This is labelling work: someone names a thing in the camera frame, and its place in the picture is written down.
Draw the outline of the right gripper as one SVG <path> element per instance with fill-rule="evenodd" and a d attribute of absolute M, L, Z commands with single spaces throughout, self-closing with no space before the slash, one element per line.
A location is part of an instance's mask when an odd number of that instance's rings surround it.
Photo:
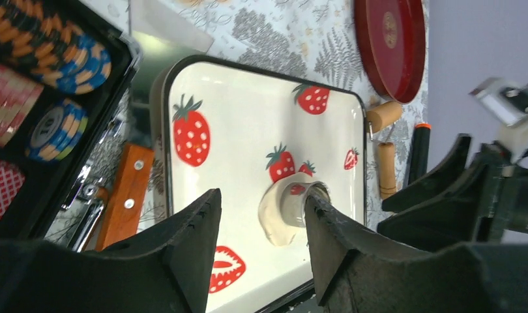
<path fill-rule="evenodd" d="M 500 241 L 507 230 L 528 235 L 528 168 L 520 164 L 528 157 L 528 84 L 520 87 L 504 78 L 488 78 L 471 96 L 501 124 L 494 141 L 501 149 L 501 185 L 495 192 L 488 239 Z M 465 166 L 470 146 L 471 136 L 459 134 L 434 169 L 384 200 L 383 211 L 399 214 L 380 222 L 377 232 L 428 252 L 471 241 L 484 164 L 477 158 Z M 441 203 L 431 204 L 433 200 Z"/>

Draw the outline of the metal ring cutter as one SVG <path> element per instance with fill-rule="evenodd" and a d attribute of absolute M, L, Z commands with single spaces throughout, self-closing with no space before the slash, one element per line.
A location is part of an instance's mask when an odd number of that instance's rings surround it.
<path fill-rule="evenodd" d="M 280 196 L 280 214 L 287 225 L 298 228 L 306 227 L 304 206 L 307 197 L 312 194 L 331 202 L 328 187 L 320 181 L 287 185 Z"/>

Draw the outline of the wooden dough roller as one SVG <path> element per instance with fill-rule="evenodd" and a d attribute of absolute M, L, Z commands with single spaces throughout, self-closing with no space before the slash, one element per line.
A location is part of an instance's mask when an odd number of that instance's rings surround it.
<path fill-rule="evenodd" d="M 402 105 L 396 101 L 388 101 L 367 111 L 368 134 L 371 142 L 377 144 L 377 161 L 379 173 L 379 193 L 382 200 L 391 197 L 397 192 L 395 171 L 395 145 L 390 141 L 390 136 L 395 128 L 395 123 L 402 116 Z M 378 140 L 374 135 L 391 127 L 385 140 Z"/>

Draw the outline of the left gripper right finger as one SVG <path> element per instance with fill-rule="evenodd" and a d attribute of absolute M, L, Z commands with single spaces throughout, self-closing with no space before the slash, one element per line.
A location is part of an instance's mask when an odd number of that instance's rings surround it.
<path fill-rule="evenodd" d="M 528 312 L 528 244 L 425 252 L 366 228 L 315 192 L 304 210 L 325 312 Z"/>

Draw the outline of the strawberry print tray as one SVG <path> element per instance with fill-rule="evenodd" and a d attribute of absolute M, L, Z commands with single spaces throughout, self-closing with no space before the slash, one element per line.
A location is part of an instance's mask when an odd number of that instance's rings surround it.
<path fill-rule="evenodd" d="M 158 75 L 165 203 L 178 213 L 211 188 L 222 194 L 207 312 L 257 312 L 310 281 L 306 230 L 274 246 L 258 208 L 290 175 L 321 181 L 333 206 L 366 221 L 364 113 L 360 98 L 204 55 Z"/>

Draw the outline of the white dough ball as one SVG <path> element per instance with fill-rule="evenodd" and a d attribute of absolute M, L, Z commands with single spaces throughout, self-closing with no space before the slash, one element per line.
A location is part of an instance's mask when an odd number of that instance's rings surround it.
<path fill-rule="evenodd" d="M 305 173 L 296 173 L 275 182 L 262 197 L 258 207 L 258 219 L 266 238 L 274 246 L 290 245 L 300 227 L 287 224 L 280 214 L 280 200 L 284 193 L 290 193 L 294 183 L 314 183 L 315 179 Z"/>

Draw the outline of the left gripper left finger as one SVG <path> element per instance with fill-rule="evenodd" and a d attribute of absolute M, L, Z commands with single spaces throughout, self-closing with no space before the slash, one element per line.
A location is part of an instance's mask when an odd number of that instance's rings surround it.
<path fill-rule="evenodd" d="M 0 240 L 0 312 L 204 312 L 219 189 L 100 252 Z"/>

